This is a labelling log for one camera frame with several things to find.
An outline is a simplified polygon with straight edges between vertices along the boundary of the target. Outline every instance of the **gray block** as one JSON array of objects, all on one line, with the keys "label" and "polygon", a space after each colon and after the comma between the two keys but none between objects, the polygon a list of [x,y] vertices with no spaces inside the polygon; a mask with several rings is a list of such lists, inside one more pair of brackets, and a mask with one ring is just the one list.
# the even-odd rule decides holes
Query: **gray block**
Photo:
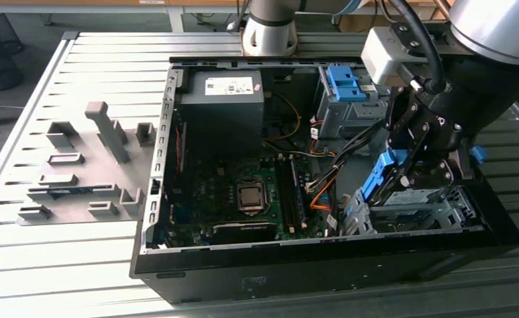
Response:
[{"label": "gray block", "polygon": [[142,147],[154,146],[157,139],[157,131],[153,123],[139,123],[135,130],[135,137]]},{"label": "gray block", "polygon": [[139,215],[139,208],[143,204],[143,200],[146,199],[146,195],[142,192],[142,188],[138,188],[135,192],[135,197],[130,195],[126,189],[122,190],[122,195],[119,197],[119,204],[125,207],[127,214],[131,217],[137,217]]},{"label": "gray block", "polygon": [[67,154],[53,154],[47,159],[47,163],[51,164],[53,166],[83,164],[85,156],[79,152],[73,152]]},{"label": "gray block", "polygon": [[95,122],[101,130],[101,135],[105,140],[105,144],[110,148],[114,158],[119,163],[126,163],[130,161],[130,155],[127,154],[127,150],[122,142],[123,136],[114,128],[114,124],[109,118],[107,111],[109,104],[106,104],[103,101],[93,101],[89,103],[85,114],[86,117]]},{"label": "gray block", "polygon": [[69,121],[55,121],[49,127],[46,136],[55,148],[74,148],[70,137],[78,136],[78,132]]},{"label": "gray block", "polygon": [[94,194],[97,197],[119,197],[122,194],[122,189],[117,184],[113,184],[109,189],[95,189]]},{"label": "gray block", "polygon": [[49,194],[49,185],[41,185],[38,187],[34,188],[35,191],[29,191],[27,192],[27,195],[30,197],[30,199],[33,199],[34,201],[46,201],[46,200],[50,200],[53,201],[54,200],[54,197],[51,196],[51,194]]},{"label": "gray block", "polygon": [[53,212],[45,205],[34,204],[21,207],[18,215],[27,221],[45,221],[51,217]]},{"label": "gray block", "polygon": [[78,182],[75,174],[51,174],[42,176],[38,183],[43,186],[75,186]]},{"label": "gray block", "polygon": [[89,212],[97,218],[119,215],[119,210],[111,201],[90,202],[89,207]]}]

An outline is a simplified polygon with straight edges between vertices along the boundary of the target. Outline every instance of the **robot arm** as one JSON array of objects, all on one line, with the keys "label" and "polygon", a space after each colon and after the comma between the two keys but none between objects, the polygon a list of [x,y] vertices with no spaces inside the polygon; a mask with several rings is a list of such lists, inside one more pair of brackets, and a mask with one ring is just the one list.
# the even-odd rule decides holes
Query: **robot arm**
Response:
[{"label": "robot arm", "polygon": [[243,49],[251,56],[287,56],[298,46],[295,12],[348,14],[361,0],[253,0],[243,33]]},{"label": "robot arm", "polygon": [[[402,11],[406,2],[392,2]],[[364,62],[373,80],[394,86],[386,119],[392,160],[381,176],[370,177],[374,186],[365,187],[370,205],[386,205],[400,191],[436,191],[442,197],[473,182],[482,161],[477,134],[517,100],[519,0],[458,0],[450,19],[452,24],[429,26],[442,62],[430,57],[412,19],[369,35]]]}]

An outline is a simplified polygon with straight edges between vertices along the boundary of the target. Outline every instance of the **sticker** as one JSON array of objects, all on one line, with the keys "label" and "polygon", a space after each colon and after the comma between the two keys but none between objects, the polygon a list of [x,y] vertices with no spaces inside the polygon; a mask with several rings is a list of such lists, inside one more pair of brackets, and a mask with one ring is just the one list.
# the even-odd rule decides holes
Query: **sticker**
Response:
[{"label": "sticker", "polygon": [[377,91],[376,85],[360,85],[362,91]]},{"label": "sticker", "polygon": [[[429,203],[429,195],[432,195],[434,192],[438,191],[440,191],[438,189],[421,189],[421,190],[408,189],[405,191],[396,192],[394,194],[392,194],[385,205]],[[408,214],[410,215],[413,213],[405,212],[405,213],[398,213],[398,215],[408,215]]]},{"label": "sticker", "polygon": [[319,130],[317,128],[311,128],[311,138],[314,140],[319,139]]},{"label": "sticker", "polygon": [[336,229],[337,229],[337,226],[338,226],[338,221],[337,221],[337,219],[333,217],[332,214],[329,214],[327,223],[329,223],[330,227],[336,230]]},{"label": "sticker", "polygon": [[251,95],[254,81],[251,78],[209,78],[205,95]]}]

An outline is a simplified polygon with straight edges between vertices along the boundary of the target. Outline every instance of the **orange wire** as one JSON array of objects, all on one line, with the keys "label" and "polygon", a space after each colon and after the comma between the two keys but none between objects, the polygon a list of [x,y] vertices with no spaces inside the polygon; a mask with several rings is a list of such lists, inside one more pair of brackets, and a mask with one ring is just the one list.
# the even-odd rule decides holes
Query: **orange wire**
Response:
[{"label": "orange wire", "polygon": [[330,185],[337,180],[337,177],[338,177],[338,174],[336,174],[336,176],[329,180],[329,182],[327,182],[326,186],[322,188],[319,194],[317,194],[317,196],[314,197],[314,200],[311,202],[311,209],[313,209],[313,206],[317,205],[317,201],[321,199],[322,194],[326,192],[326,190],[329,189]]},{"label": "orange wire", "polygon": [[330,211],[332,210],[327,205],[314,205],[313,209],[325,210],[325,211]]},{"label": "orange wire", "polygon": [[[313,139],[313,142],[311,142],[311,152],[313,154],[323,154],[323,152],[318,152],[315,149],[314,149],[314,144],[317,143],[317,141]],[[336,157],[337,156],[337,153],[334,151],[329,151],[330,153],[330,156]]]}]

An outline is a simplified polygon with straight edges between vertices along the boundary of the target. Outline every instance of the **blue plastic clip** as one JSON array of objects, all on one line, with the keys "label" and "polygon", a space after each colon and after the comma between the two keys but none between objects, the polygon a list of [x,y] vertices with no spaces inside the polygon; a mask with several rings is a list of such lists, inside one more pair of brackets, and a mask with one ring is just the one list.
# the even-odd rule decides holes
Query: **blue plastic clip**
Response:
[{"label": "blue plastic clip", "polygon": [[408,156],[408,150],[388,149],[388,151],[382,153],[376,163],[372,174],[369,175],[366,183],[362,187],[362,196],[365,201],[368,201],[368,198],[374,192],[376,188],[384,184],[385,168],[392,166],[393,164],[404,164],[405,160],[408,159]]},{"label": "blue plastic clip", "polygon": [[358,76],[350,66],[329,66],[329,81],[337,91],[338,101],[366,101],[368,96],[358,87]]},{"label": "blue plastic clip", "polygon": [[482,146],[474,146],[470,149],[470,155],[478,160],[480,164],[484,164],[488,159],[488,152]]}]

